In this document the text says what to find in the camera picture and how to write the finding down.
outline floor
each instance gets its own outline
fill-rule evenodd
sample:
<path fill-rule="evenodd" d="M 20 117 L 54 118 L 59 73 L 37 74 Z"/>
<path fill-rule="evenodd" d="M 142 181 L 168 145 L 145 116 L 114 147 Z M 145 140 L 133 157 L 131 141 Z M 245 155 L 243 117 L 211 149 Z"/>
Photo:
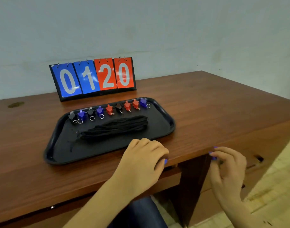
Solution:
<path fill-rule="evenodd" d="M 169 228 L 181 228 L 172 205 L 163 207 L 155 200 Z M 251 213 L 276 227 L 290 227 L 290 142 L 253 188 L 244 203 Z M 224 212 L 192 228 L 232 228 Z"/>

